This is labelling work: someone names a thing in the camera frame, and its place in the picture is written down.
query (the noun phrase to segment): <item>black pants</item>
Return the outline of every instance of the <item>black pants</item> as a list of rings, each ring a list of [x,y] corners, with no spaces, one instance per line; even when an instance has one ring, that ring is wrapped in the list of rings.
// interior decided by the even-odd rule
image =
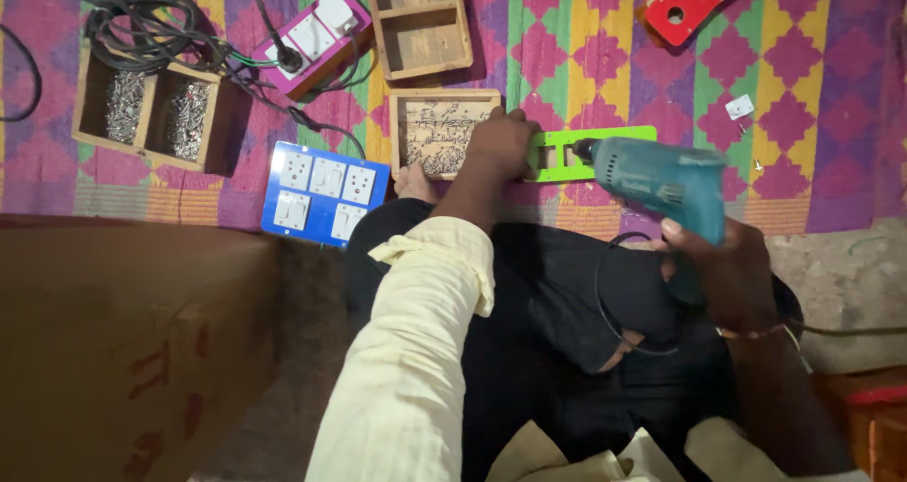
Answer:
[[[344,279],[355,332],[368,323],[378,284],[390,269],[371,259],[369,250],[408,232],[431,210],[418,199],[394,200],[370,212],[353,232]],[[651,259],[660,255],[610,249],[581,234],[521,223],[497,225],[492,242],[494,310],[489,318],[472,318],[462,354],[462,479],[484,480],[530,419],[571,462],[608,449],[619,453],[638,428],[646,428],[687,481],[708,479],[683,452],[686,432],[705,418],[736,417],[730,356],[708,318],[685,314],[670,321],[679,347],[673,355],[634,351],[613,370],[596,373],[617,340],[592,290],[595,267],[620,250],[614,257],[622,258],[627,271],[612,272],[599,285],[626,293],[636,282],[650,285],[650,277],[661,278],[659,260]],[[646,274],[634,275],[641,271]],[[794,294],[780,280],[775,283],[779,309],[801,318]],[[636,320],[645,329],[651,319],[626,316],[621,324]]]

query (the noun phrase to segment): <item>colorful rug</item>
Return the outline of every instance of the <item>colorful rug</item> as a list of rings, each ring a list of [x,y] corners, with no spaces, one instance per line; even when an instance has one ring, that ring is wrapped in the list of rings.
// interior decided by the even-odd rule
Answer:
[[[241,51],[265,37],[253,0],[197,1]],[[905,212],[904,0],[734,0],[672,52],[635,22],[642,0],[467,1],[481,44],[470,81],[454,86],[496,88],[549,130],[651,124],[666,143],[726,151],[728,212],[769,233],[858,229]],[[282,24],[312,0],[265,2]],[[35,114],[0,124],[0,212],[256,230],[275,141],[354,151],[336,133],[312,133],[248,103],[240,105],[248,121],[234,116],[235,134],[245,134],[226,178],[75,142],[86,8],[0,0],[3,23],[32,49],[44,80]],[[352,129],[369,159],[388,162],[388,88],[374,57],[362,58],[361,83],[316,98],[306,112]],[[0,109],[14,112],[31,79],[10,44],[0,61]],[[756,111],[730,121],[724,104],[741,94]],[[512,185],[506,196],[514,217],[599,238],[654,229],[588,183]]]

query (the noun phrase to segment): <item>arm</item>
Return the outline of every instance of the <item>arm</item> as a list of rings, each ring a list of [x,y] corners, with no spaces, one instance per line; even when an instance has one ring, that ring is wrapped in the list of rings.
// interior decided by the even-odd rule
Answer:
[[[369,253],[392,267],[346,354],[306,480],[460,479],[460,357],[472,314],[493,307],[487,234],[501,185],[525,165],[521,114],[496,109],[476,126],[432,217]]]
[[[762,232],[727,219],[722,246],[713,247],[671,220],[667,242],[689,255],[717,326],[729,338],[737,395],[747,438],[788,476],[829,475],[856,469],[847,444],[813,393],[799,352],[779,324],[768,250]],[[749,332],[772,333],[749,338]]]

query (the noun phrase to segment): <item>nail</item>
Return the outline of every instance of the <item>nail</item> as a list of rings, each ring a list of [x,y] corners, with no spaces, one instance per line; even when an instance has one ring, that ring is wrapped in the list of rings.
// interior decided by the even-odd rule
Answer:
[[[680,227],[680,224],[676,221],[671,220],[670,218],[665,218],[661,221],[661,229],[664,233],[671,236],[676,236],[683,230],[683,227]]]

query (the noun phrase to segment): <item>concrete floor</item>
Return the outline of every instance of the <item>concrete floor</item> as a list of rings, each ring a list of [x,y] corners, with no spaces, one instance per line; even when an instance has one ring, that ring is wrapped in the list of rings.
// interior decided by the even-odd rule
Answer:
[[[865,231],[769,238],[773,267],[817,327],[907,325],[907,220]],[[301,481],[318,421],[350,335],[341,297],[340,250],[286,242],[285,317],[278,379],[194,480]],[[818,337],[803,351],[816,371],[907,363],[904,337]]]

